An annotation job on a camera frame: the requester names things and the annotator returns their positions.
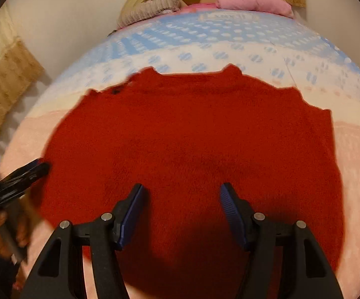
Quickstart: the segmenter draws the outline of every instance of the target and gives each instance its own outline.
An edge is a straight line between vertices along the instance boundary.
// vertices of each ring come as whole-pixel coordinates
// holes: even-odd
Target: beige curtain
[[[0,126],[7,112],[43,71],[18,37],[4,4],[0,9]]]

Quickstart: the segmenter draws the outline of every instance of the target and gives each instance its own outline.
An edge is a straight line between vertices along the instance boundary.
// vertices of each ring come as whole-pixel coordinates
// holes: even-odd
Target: pink pillow
[[[291,5],[284,0],[217,0],[216,6],[228,10],[253,10],[294,17]]]

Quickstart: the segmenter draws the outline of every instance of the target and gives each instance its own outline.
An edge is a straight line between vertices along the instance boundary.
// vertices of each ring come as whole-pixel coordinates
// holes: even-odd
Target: mattress
[[[201,10],[150,19],[114,33],[47,88],[16,130],[2,158],[0,174],[42,156],[55,126],[90,88],[120,84],[144,67],[160,73],[201,73],[219,71],[229,63],[275,87],[294,86],[307,103],[332,111],[345,215],[345,239],[336,275],[344,297],[357,298],[360,69],[326,38],[292,19],[253,11]],[[34,232],[28,270],[51,231],[44,222]],[[93,297],[89,262],[85,271],[89,276],[86,287]]]

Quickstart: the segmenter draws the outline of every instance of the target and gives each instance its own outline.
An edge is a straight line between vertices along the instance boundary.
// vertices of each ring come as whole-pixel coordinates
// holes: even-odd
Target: red fuzzy fabric
[[[160,75],[90,91],[54,132],[41,213],[53,225],[91,221],[130,192],[149,190],[125,281],[161,298],[234,298],[246,254],[219,201],[231,182],[255,211],[304,220],[333,269],[343,244],[342,182],[331,112],[294,88],[242,75]]]

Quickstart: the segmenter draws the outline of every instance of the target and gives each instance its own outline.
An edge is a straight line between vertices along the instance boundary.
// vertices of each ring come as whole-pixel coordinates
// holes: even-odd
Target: human hand
[[[16,241],[20,247],[25,247],[29,243],[30,226],[31,226],[29,214],[32,208],[30,207],[30,204],[27,200],[27,196],[20,198],[19,201],[23,211],[18,218]],[[7,219],[7,212],[1,210],[0,227],[4,224],[6,219]],[[5,259],[9,259],[11,255],[13,255],[13,253],[10,251],[8,245],[0,235],[0,256]]]

